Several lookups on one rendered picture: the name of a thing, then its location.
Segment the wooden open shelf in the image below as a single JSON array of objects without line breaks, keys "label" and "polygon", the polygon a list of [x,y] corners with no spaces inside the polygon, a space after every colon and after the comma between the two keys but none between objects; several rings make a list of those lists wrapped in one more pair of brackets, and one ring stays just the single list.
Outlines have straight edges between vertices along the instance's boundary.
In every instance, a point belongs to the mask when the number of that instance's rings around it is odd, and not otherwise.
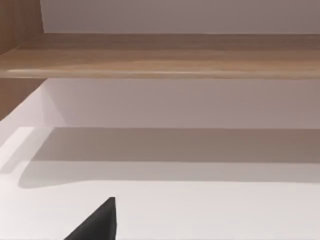
[{"label": "wooden open shelf", "polygon": [[320,79],[320,0],[0,0],[0,79]]}]

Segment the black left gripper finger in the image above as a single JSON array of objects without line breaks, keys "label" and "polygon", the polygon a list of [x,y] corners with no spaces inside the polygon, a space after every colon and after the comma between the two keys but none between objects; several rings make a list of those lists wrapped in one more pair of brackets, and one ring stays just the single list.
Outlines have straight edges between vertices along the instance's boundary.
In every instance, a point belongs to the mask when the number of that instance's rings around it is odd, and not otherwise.
[{"label": "black left gripper finger", "polygon": [[116,198],[109,197],[64,240],[116,240]]}]

